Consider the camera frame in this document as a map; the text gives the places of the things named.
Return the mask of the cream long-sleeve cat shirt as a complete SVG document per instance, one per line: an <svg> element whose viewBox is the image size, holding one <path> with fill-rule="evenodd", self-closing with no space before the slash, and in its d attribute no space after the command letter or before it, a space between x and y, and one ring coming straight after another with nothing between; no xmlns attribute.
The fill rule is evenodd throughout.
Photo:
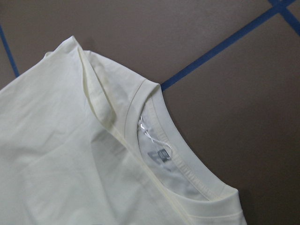
<svg viewBox="0 0 300 225"><path fill-rule="evenodd" d="M0 91L3 225L244 225L161 87L74 37Z"/></svg>

